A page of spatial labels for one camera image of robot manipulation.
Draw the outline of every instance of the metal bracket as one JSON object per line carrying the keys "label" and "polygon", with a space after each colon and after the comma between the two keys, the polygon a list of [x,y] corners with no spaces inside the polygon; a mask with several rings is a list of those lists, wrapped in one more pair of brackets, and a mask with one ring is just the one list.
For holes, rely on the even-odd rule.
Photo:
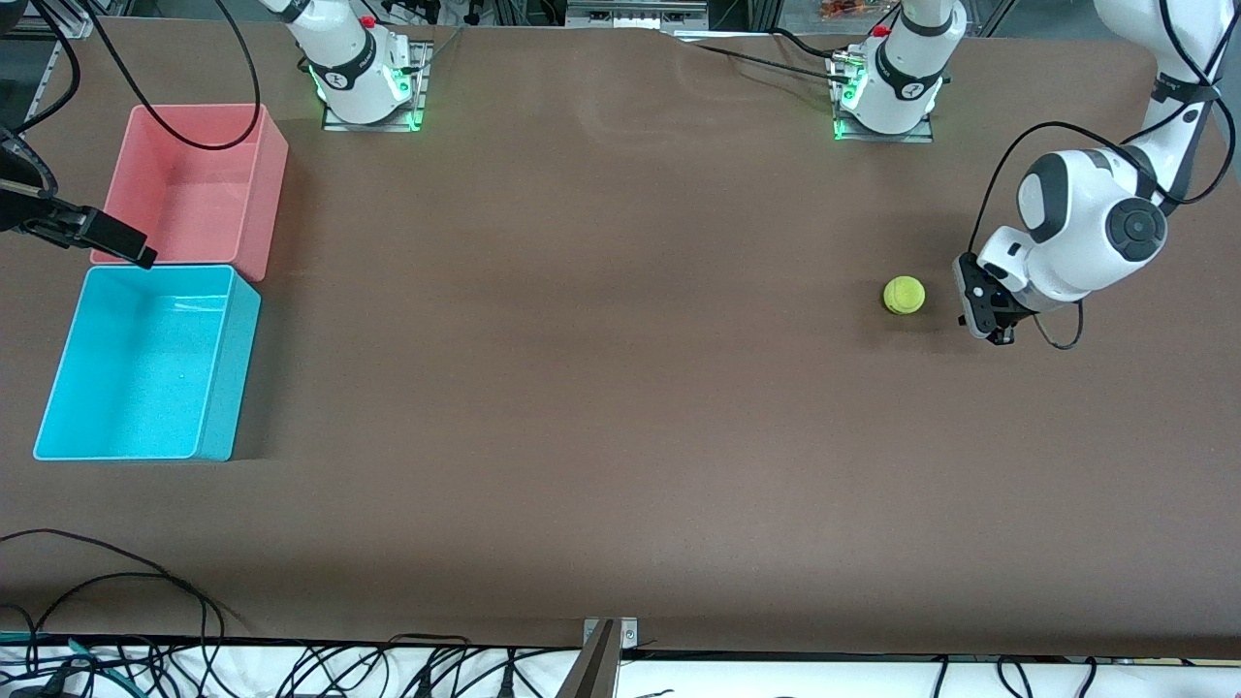
{"label": "metal bracket", "polygon": [[431,57],[434,55],[433,41],[410,41],[403,55],[395,56],[393,70],[414,68],[410,75],[393,73],[398,89],[408,91],[411,97],[397,107],[387,118],[372,124],[349,123],[324,106],[324,130],[351,130],[364,133],[410,133],[422,130],[422,114],[427,108],[427,87],[431,82]]}
{"label": "metal bracket", "polygon": [[[582,645],[591,641],[591,633],[604,619],[586,619],[582,625]],[[620,648],[633,650],[638,646],[638,619],[617,619],[620,621]]]}
{"label": "metal bracket", "polygon": [[[633,623],[629,630],[625,630],[627,622]],[[637,642],[638,621],[589,619],[586,623],[586,646],[573,661],[556,698],[616,698],[622,641],[628,641],[627,635],[632,632]]]}
{"label": "metal bracket", "polygon": [[836,51],[830,58],[824,58],[828,75],[844,76],[849,82],[831,82],[831,113],[833,130],[836,140],[871,140],[879,143],[931,143],[931,118],[922,116],[922,120],[906,133],[889,134],[876,133],[864,127],[844,102],[853,99],[861,84],[861,78],[866,75],[862,61],[861,45],[854,43],[845,51]]}

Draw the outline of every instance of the white surface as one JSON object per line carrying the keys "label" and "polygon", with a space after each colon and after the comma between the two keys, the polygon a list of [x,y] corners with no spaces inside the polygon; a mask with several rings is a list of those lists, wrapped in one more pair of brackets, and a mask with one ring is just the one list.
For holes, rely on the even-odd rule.
{"label": "white surface", "polygon": [[[99,651],[99,656],[109,656]],[[351,663],[366,653],[350,650],[328,662],[338,679],[349,686],[361,673],[339,676]],[[392,676],[382,696],[395,698],[422,667],[428,648],[393,650]],[[271,698],[293,663],[302,655],[298,647],[226,647],[216,661],[216,671],[242,698]],[[199,651],[186,651],[184,666],[199,676],[202,657]],[[522,673],[550,698],[556,694],[560,682],[568,673],[576,652],[556,652],[532,657],[519,663]],[[21,650],[0,648],[0,659],[20,659]],[[490,650],[470,659],[462,668],[464,684],[472,677],[504,662],[505,651]],[[1086,677],[1085,664],[1023,664],[1030,677],[1036,698],[1071,698],[1076,696]],[[14,671],[14,667],[5,667]],[[673,662],[640,661],[620,668],[617,698],[638,698],[665,689],[673,689],[669,698],[928,698],[939,671],[936,662]],[[1016,672],[1008,668],[1010,683],[1018,684]],[[503,672],[495,672],[478,683],[465,698],[494,698]],[[453,677],[443,681],[434,692],[437,698],[449,696]],[[82,688],[84,677],[74,677],[68,689]],[[182,682],[182,691],[187,687]],[[298,688],[299,696],[315,696],[328,686],[328,679],[318,673]],[[350,691],[350,696],[379,698],[383,686],[382,666],[376,668],[362,684]],[[0,688],[0,698],[7,698],[17,684]],[[532,693],[515,682],[519,698]],[[208,697],[223,693],[208,684]],[[1241,669],[1232,667],[1164,667],[1164,666],[1101,666],[1087,698],[1236,698],[1241,694]],[[97,683],[99,698],[128,698],[118,687]],[[990,663],[953,663],[943,686],[941,698],[1009,698],[995,677]]]}

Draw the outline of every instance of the wire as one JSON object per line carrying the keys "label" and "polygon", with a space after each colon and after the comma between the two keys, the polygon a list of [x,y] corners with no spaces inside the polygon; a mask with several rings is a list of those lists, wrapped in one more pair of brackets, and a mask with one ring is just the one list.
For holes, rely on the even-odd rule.
{"label": "wire", "polygon": [[[67,601],[68,599],[71,599],[74,594],[78,594],[83,589],[87,589],[87,587],[89,587],[89,586],[92,586],[94,584],[98,584],[98,582],[105,581],[105,580],[110,580],[110,579],[122,579],[122,578],[132,578],[132,579],[163,579],[163,580],[172,584],[177,589],[185,591],[190,596],[194,596],[199,601],[199,607],[200,607],[200,619],[199,619],[199,640],[200,640],[200,645],[199,645],[199,647],[202,651],[204,673],[202,673],[202,679],[199,682],[199,686],[197,686],[197,691],[199,691],[197,694],[199,696],[204,694],[204,689],[206,688],[207,681],[211,679],[211,678],[215,678],[216,683],[218,683],[218,684],[221,684],[221,687],[223,687],[223,683],[221,682],[220,677],[216,676],[216,673],[215,673],[213,663],[215,663],[216,657],[220,655],[221,641],[225,638],[225,617],[223,617],[223,611],[220,609],[220,605],[215,600],[212,600],[210,596],[207,596],[207,595],[202,594],[201,591],[199,591],[199,589],[196,586],[194,586],[192,584],[190,584],[189,581],[186,581],[186,580],[184,580],[184,579],[181,579],[181,578],[171,574],[163,565],[159,565],[159,564],[154,563],[153,560],[143,558],[141,555],[138,555],[135,553],[130,553],[129,550],[125,550],[125,549],[119,548],[117,545],[113,545],[110,543],[105,543],[103,540],[98,540],[96,538],[91,538],[88,535],[82,535],[82,534],[78,534],[78,533],[69,533],[69,532],[66,532],[66,530],[60,530],[60,529],[53,529],[53,528],[35,528],[35,529],[26,529],[26,530],[20,530],[20,532],[16,532],[16,533],[10,533],[10,534],[6,534],[6,535],[2,535],[2,537],[0,537],[0,544],[7,543],[7,542],[11,542],[11,540],[16,540],[19,538],[25,538],[25,537],[29,537],[29,535],[40,535],[40,534],[56,535],[56,537],[60,537],[60,538],[67,538],[69,540],[76,540],[76,542],[79,542],[79,543],[86,543],[86,544],[89,544],[89,545],[94,545],[97,548],[103,548],[104,550],[109,550],[109,551],[115,553],[118,555],[122,555],[122,556],[124,556],[124,558],[127,558],[129,560],[134,560],[134,561],[137,561],[139,564],[143,564],[146,568],[154,570],[155,574],[151,574],[151,573],[113,573],[113,574],[101,575],[101,576],[96,576],[93,579],[89,579],[89,580],[87,580],[87,581],[84,581],[84,582],[74,586],[69,591],[66,591],[56,601],[53,601],[52,605],[48,606],[47,610],[43,611],[43,615],[40,616],[38,621],[36,621],[36,623],[35,623],[36,631],[42,630],[43,625],[51,617],[52,612],[55,612],[56,609],[60,607],[65,601]],[[212,652],[210,655],[207,653],[207,610],[208,609],[215,615],[216,623],[220,627],[220,635],[217,637],[217,642],[216,642],[215,648],[212,650]]]}
{"label": "wire", "polygon": [[809,53],[812,56],[817,56],[819,58],[830,58],[833,51],[839,51],[839,48],[835,48],[833,51],[822,51],[819,48],[815,48],[815,47],[810,46],[809,43],[802,41],[802,39],[798,37],[792,31],[789,31],[787,29],[783,29],[783,27],[778,27],[778,26],[771,27],[769,30],[767,30],[767,34],[769,34],[772,36],[783,36],[784,39],[792,41],[793,46],[797,46],[802,51],[804,51],[804,52],[807,52],[807,53]]}
{"label": "wire", "polygon": [[[869,36],[872,31],[875,31],[875,27],[877,27],[879,25],[886,22],[887,19],[891,17],[892,14],[896,12],[897,9],[900,9],[900,6],[901,6],[901,4],[896,2],[891,7],[889,7],[887,11],[884,12],[884,15],[881,17],[879,17],[879,21],[876,21],[875,24],[870,25],[870,30],[866,31],[866,35]],[[771,27],[769,30],[767,30],[767,34],[771,34],[772,36],[783,36],[784,39],[788,39],[789,41],[792,41],[793,45],[797,46],[798,48],[800,48],[802,51],[804,51],[804,52],[807,52],[807,53],[809,53],[812,56],[815,56],[818,58],[830,58],[831,55],[835,53],[836,51],[844,51],[844,50],[849,48],[848,43],[844,45],[844,46],[840,46],[839,48],[833,48],[830,51],[824,51],[822,48],[815,48],[815,47],[810,46],[809,43],[802,41],[802,37],[797,36],[792,31],[788,31],[787,29],[781,27],[781,26],[773,26],[773,27]]]}
{"label": "wire", "polygon": [[728,9],[725,10],[722,15],[720,15],[720,21],[717,21],[714,25],[711,25],[710,27],[707,27],[707,30],[709,31],[715,31],[715,30],[720,29],[720,25],[722,25],[728,19],[728,15],[732,14],[732,11],[740,4],[741,4],[741,0],[732,0],[732,5],[728,5]]}
{"label": "wire", "polygon": [[948,655],[939,656],[939,674],[934,679],[934,691],[931,692],[931,698],[939,698],[939,692],[943,691],[943,679],[948,676]]}
{"label": "wire", "polygon": [[530,693],[534,693],[535,698],[544,698],[544,694],[540,693],[537,688],[535,688],[535,684],[530,683],[530,679],[526,678],[526,674],[521,673],[521,669],[517,667],[516,662],[513,662],[513,672],[517,676],[517,681],[526,684],[526,688],[530,689]]}
{"label": "wire", "polygon": [[[1025,687],[1025,696],[1018,693],[1016,689],[1013,688],[1011,684],[1009,684],[1008,678],[1004,676],[1005,663],[1011,663],[1014,667],[1016,667],[1016,673],[1018,676],[1021,677],[1021,686]],[[1013,698],[1034,698],[1034,691],[1030,688],[1030,679],[1025,676],[1025,669],[1021,668],[1021,663],[1014,659],[1013,657],[1004,656],[997,659],[995,674],[1000,677],[1000,683],[1004,684],[1004,688],[1008,689],[1009,694],[1011,694]]]}
{"label": "wire", "polygon": [[711,51],[712,53],[721,53],[724,56],[732,56],[733,58],[741,58],[742,61],[750,61],[752,63],[759,63],[759,65],[763,65],[763,66],[771,66],[773,68],[779,68],[782,71],[788,71],[788,72],[792,72],[792,73],[807,75],[807,76],[810,76],[810,77],[817,77],[819,79],[825,79],[828,82],[848,82],[848,79],[849,79],[845,76],[838,76],[838,75],[834,76],[834,75],[828,75],[828,73],[819,72],[819,71],[810,71],[810,70],[807,70],[807,68],[799,68],[797,66],[789,66],[789,65],[786,65],[786,63],[777,63],[776,61],[768,61],[767,58],[758,58],[756,56],[747,56],[745,53],[737,53],[736,51],[728,51],[727,48],[716,48],[715,46],[704,46],[702,43],[694,43],[694,46],[697,46],[699,48],[701,48],[704,51]]}
{"label": "wire", "polygon": [[[1185,50],[1185,46],[1180,42],[1180,36],[1176,34],[1176,29],[1172,24],[1172,12],[1168,9],[1168,0],[1159,0],[1159,17],[1163,20],[1164,32],[1168,35],[1168,40],[1172,42],[1173,48],[1176,50],[1176,55],[1180,56],[1180,60],[1185,62],[1185,65],[1189,67],[1189,70],[1194,72],[1195,76],[1198,76],[1199,86],[1210,87],[1212,84],[1211,79],[1206,76],[1203,68],[1196,62],[1194,62],[1194,58],[1190,57],[1189,52]],[[1222,47],[1227,45],[1229,37],[1232,35],[1232,30],[1236,27],[1237,17],[1239,15],[1236,12],[1236,9],[1234,7],[1232,19],[1229,20],[1229,25],[1227,27],[1225,27],[1224,35],[1220,37],[1220,41],[1216,42],[1215,48],[1211,51],[1211,57],[1207,61],[1209,66],[1214,65],[1215,60],[1222,52]],[[1169,196],[1167,195],[1167,193],[1162,193],[1164,194],[1164,197],[1170,199],[1175,204],[1180,205],[1196,204],[1203,199],[1210,196],[1210,194],[1215,191],[1215,189],[1220,185],[1220,183],[1224,181],[1224,176],[1227,174],[1229,168],[1232,165],[1232,155],[1236,153],[1236,145],[1237,145],[1236,123],[1232,120],[1232,112],[1229,109],[1229,106],[1225,104],[1224,99],[1220,98],[1217,94],[1216,97],[1217,97],[1216,103],[1220,107],[1220,113],[1224,114],[1224,120],[1229,125],[1229,149],[1224,155],[1224,163],[1220,164],[1220,170],[1216,173],[1215,179],[1211,181],[1211,184],[1206,189],[1204,189],[1201,194],[1198,194],[1196,196],[1190,196],[1189,199],[1179,199],[1175,196]]]}
{"label": "wire", "polygon": [[[557,650],[557,648],[535,650],[532,652],[527,652],[525,655],[521,655],[520,657],[514,657],[513,658],[513,664],[515,667],[516,663],[520,662],[521,659],[529,659],[530,657],[537,657],[540,655],[547,655],[550,652],[563,652],[563,651],[565,650]],[[505,659],[504,662],[500,662],[499,664],[495,664],[494,667],[484,671],[483,673],[475,676],[472,681],[469,681],[464,686],[462,686],[460,691],[455,691],[454,689],[452,693],[449,693],[449,698],[459,698],[460,696],[464,696],[465,692],[468,692],[470,688],[473,688],[474,686],[477,686],[478,682],[480,682],[484,678],[491,676],[493,673],[503,669],[506,666],[509,666],[509,661],[508,659]]]}
{"label": "wire", "polygon": [[117,47],[112,45],[112,39],[108,36],[108,32],[103,29],[103,22],[99,21],[99,16],[96,15],[94,9],[91,7],[89,2],[82,4],[82,6],[86,9],[86,14],[91,15],[91,20],[94,22],[96,29],[99,31],[99,40],[103,41],[103,47],[108,50],[108,55],[112,56],[112,60],[117,63],[117,68],[120,71],[122,77],[124,77],[125,82],[129,83],[129,89],[132,89],[134,96],[138,97],[138,101],[143,103],[143,107],[151,116],[151,118],[155,119],[155,123],[163,127],[164,130],[166,130],[169,134],[172,135],[172,138],[180,140],[186,145],[197,148],[200,150],[227,150],[235,145],[244,143],[246,139],[249,138],[249,134],[254,132],[254,127],[258,125],[258,117],[262,113],[262,102],[258,92],[258,72],[254,70],[254,60],[249,55],[249,46],[246,45],[246,39],[242,37],[241,35],[241,29],[237,27],[237,22],[233,20],[232,14],[228,12],[228,7],[225,6],[223,1],[215,0],[215,4],[216,7],[220,7],[220,11],[223,14],[225,21],[228,22],[228,27],[232,29],[233,36],[237,37],[237,43],[241,46],[241,52],[246,57],[246,67],[249,70],[249,79],[254,86],[254,111],[249,117],[249,125],[247,125],[246,130],[243,130],[242,134],[238,135],[237,138],[227,143],[220,143],[220,144],[199,143],[196,140],[191,140],[190,138],[187,138],[186,135],[181,134],[175,128],[172,128],[172,125],[169,124],[166,120],[164,120],[164,117],[159,116],[159,112],[156,112],[155,107],[151,106],[150,99],[148,99],[146,94],[144,94],[141,88],[138,87],[138,83],[134,81],[134,76],[129,72],[129,67],[125,66],[125,62],[120,58],[120,53],[117,52]]}
{"label": "wire", "polygon": [[1077,347],[1077,343],[1082,338],[1082,328],[1086,324],[1086,312],[1082,309],[1082,299],[1078,298],[1077,301],[1075,301],[1073,306],[1077,306],[1077,332],[1073,333],[1073,339],[1069,344],[1057,344],[1056,340],[1051,339],[1051,335],[1047,334],[1047,329],[1042,327],[1042,313],[1034,314],[1034,325],[1039,328],[1039,334],[1042,335],[1042,339],[1047,344],[1050,344],[1056,349],[1060,349],[1061,351],[1067,351],[1073,347]]}
{"label": "wire", "polygon": [[65,89],[65,93],[56,99],[56,102],[52,102],[46,109],[34,117],[30,117],[25,120],[25,123],[12,129],[14,134],[22,134],[26,130],[41,124],[56,112],[60,112],[61,107],[68,104],[69,99],[77,94],[78,87],[82,84],[82,63],[78,62],[77,53],[73,51],[73,46],[69,43],[69,40],[66,39],[65,31],[61,30],[61,25],[55,17],[52,17],[51,12],[48,12],[47,5],[43,0],[31,0],[31,5],[35,6],[35,10],[38,11],[38,16],[47,22],[48,27],[51,27],[52,34],[56,35],[56,41],[61,45],[61,48],[65,50],[65,56],[69,60],[69,86]]}
{"label": "wire", "polygon": [[1082,687],[1077,689],[1077,698],[1086,698],[1086,692],[1090,691],[1091,684],[1095,683],[1095,674],[1098,673],[1098,662],[1095,661],[1095,657],[1086,657],[1086,663],[1090,664],[1090,672],[1086,673]]}

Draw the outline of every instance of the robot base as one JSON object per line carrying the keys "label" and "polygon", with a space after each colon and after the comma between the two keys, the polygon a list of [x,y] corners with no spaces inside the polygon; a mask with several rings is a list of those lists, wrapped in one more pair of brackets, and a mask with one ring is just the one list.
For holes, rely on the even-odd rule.
{"label": "robot base", "polygon": [[410,99],[397,107],[387,118],[370,124],[349,123],[324,106],[324,130],[356,130],[365,133],[410,133],[422,130],[422,114],[427,107],[427,87],[431,81],[431,57],[434,55],[433,41],[410,41],[408,67],[418,67],[408,76],[398,78],[398,84],[408,86]]}
{"label": "robot base", "polygon": [[838,51],[835,56],[825,58],[824,63],[828,67],[828,75],[840,75],[850,79],[850,82],[845,83],[831,83],[833,133],[835,133],[836,140],[871,140],[879,143],[931,143],[934,140],[931,133],[930,116],[923,116],[916,127],[905,133],[879,133],[864,127],[858,120],[858,117],[853,116],[851,112],[840,104],[841,101],[846,99],[845,93],[855,88],[860,68],[860,56],[851,51]]}

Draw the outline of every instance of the plastic container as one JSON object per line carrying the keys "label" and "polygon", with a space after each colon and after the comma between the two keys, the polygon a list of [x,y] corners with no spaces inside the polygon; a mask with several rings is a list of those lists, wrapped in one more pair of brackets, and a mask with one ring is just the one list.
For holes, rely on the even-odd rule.
{"label": "plastic container", "polygon": [[258,306],[223,265],[93,267],[35,458],[227,461]]}
{"label": "plastic container", "polygon": [[[156,106],[186,138],[227,143],[253,104]],[[125,139],[103,210],[148,236],[156,265],[231,265],[249,281],[267,274],[267,255],[289,145],[262,107],[249,137],[227,150],[201,150],[165,132],[141,107],[129,113]],[[97,265],[122,263],[91,252]]]}

